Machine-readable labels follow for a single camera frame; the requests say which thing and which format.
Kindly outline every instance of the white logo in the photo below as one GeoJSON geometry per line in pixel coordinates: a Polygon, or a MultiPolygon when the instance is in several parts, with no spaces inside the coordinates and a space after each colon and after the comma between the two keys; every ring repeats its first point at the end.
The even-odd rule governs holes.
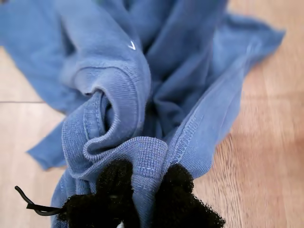
{"type": "Polygon", "coordinates": [[[136,50],[136,48],[135,48],[135,45],[134,45],[133,41],[131,41],[131,44],[132,44],[132,46],[128,45],[128,47],[129,47],[129,48],[131,48],[131,49],[133,49],[133,50],[136,50]]]}

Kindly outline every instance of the knit fabric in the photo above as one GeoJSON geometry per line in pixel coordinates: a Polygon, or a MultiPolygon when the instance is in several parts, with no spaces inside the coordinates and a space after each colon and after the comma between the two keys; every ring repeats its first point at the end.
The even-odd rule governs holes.
{"type": "MultiPolygon", "coordinates": [[[[250,68],[284,32],[226,13],[226,0],[15,0],[0,7],[0,44],[66,119],[29,153],[67,163],[52,206],[95,192],[103,167],[133,164],[133,201],[149,227],[162,176],[194,178],[229,132],[250,68]]],[[[52,227],[67,227],[56,217],[52,227]]]]}

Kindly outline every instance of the wooden floor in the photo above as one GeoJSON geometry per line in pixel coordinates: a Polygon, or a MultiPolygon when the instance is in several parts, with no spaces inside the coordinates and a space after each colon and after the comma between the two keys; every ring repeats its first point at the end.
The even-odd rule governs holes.
{"type": "MultiPolygon", "coordinates": [[[[241,112],[195,194],[227,228],[304,228],[304,1],[233,0],[230,7],[287,29],[277,53],[248,75],[241,112]]],[[[63,169],[42,171],[24,153],[63,118],[42,102],[0,48],[0,227],[44,228],[19,185],[47,205],[63,169]]]]}

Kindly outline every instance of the fabric fold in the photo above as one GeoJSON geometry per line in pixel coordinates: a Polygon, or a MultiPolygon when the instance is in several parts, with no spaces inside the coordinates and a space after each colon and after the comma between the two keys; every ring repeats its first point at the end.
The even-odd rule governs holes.
{"type": "MultiPolygon", "coordinates": [[[[0,7],[0,42],[41,97],[67,113],[29,151],[45,169],[67,164],[53,207],[94,193],[103,167],[128,159],[133,200],[148,228],[170,165],[194,178],[210,169],[239,112],[245,75],[284,37],[226,5],[18,0],[0,7]]],[[[52,227],[67,224],[53,217],[52,227]]]]}

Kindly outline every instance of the blue sweatshirt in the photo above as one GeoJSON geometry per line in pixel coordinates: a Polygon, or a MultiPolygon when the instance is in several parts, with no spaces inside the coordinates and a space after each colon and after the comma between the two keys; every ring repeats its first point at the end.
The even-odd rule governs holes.
{"type": "MultiPolygon", "coordinates": [[[[229,132],[250,68],[283,32],[228,14],[226,0],[15,0],[0,8],[0,44],[66,119],[29,151],[66,162],[52,206],[95,192],[102,168],[133,163],[133,200],[148,228],[167,168],[197,178],[229,132]]],[[[52,227],[67,227],[52,218],[52,227]]]]}

